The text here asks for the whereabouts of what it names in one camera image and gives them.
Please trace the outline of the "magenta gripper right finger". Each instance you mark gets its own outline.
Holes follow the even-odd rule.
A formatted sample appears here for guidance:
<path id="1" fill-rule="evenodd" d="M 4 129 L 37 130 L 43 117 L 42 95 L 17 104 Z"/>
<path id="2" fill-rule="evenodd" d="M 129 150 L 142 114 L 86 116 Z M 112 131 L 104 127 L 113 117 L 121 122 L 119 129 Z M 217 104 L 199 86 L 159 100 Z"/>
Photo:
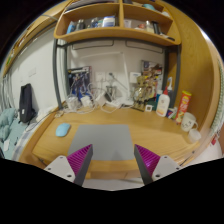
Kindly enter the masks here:
<path id="1" fill-rule="evenodd" d="M 134 146 L 134 156 L 137 161 L 143 183 L 145 185 L 152 183 L 152 174 L 160 160 L 160 156 L 140 145 Z"/>

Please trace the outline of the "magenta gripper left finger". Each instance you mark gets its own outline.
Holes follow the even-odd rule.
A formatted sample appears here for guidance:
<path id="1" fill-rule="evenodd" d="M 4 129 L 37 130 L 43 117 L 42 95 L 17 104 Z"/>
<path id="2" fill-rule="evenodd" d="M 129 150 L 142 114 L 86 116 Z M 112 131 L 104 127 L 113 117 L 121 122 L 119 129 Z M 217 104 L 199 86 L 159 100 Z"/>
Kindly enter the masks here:
<path id="1" fill-rule="evenodd" d="M 93 146 L 87 145 L 67 157 L 67 160 L 75 174 L 74 183 L 76 185 L 83 185 L 92 156 Z"/>

